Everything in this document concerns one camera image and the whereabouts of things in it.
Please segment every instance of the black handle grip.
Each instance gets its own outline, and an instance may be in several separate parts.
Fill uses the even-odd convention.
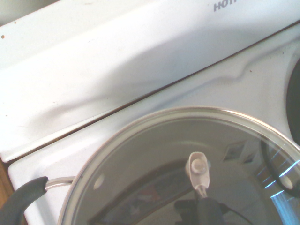
[[[27,207],[46,193],[48,180],[40,177],[18,188],[0,209],[0,225],[19,225]]]
[[[200,199],[197,211],[200,225],[226,225],[219,203],[212,198]]]

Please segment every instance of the black pot handle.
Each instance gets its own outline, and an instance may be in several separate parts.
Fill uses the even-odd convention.
[[[18,188],[0,209],[0,225],[21,224],[27,207],[47,192],[48,180],[47,177],[40,177]]]

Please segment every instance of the white enamel surface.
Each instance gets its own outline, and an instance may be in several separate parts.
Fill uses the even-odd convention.
[[[256,117],[291,137],[285,95],[300,58],[300,25],[24,157],[9,167],[15,188],[40,177],[76,176],[88,158],[128,123],[157,110],[224,107]],[[25,212],[29,225],[54,225],[68,187],[55,188]]]
[[[214,12],[215,3],[63,0],[0,27],[1,159],[14,159],[300,19],[298,0],[238,0]]]

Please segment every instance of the stove burner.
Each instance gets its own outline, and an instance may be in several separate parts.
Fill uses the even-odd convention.
[[[286,115],[292,137],[300,145],[300,59],[292,72],[287,88]]]

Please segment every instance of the glass lid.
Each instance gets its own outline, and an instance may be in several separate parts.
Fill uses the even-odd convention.
[[[72,225],[298,225],[300,151],[241,113],[180,108],[111,138],[73,184]]]

